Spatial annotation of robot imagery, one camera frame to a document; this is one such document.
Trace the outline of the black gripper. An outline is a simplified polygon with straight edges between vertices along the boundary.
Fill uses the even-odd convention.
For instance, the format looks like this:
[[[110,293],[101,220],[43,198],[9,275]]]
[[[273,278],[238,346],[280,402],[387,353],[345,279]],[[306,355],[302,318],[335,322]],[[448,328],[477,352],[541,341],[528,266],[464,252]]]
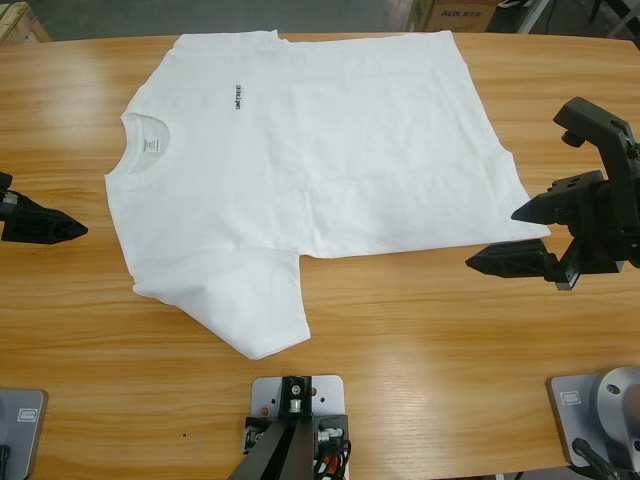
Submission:
[[[60,210],[43,207],[27,197],[5,192],[1,198],[1,240],[53,245],[74,240],[88,228]]]
[[[555,180],[511,215],[512,220],[559,224],[573,240],[560,261],[541,239],[490,244],[465,264],[501,278],[542,277],[569,291],[587,274],[639,265],[639,177],[605,179],[599,170]]]

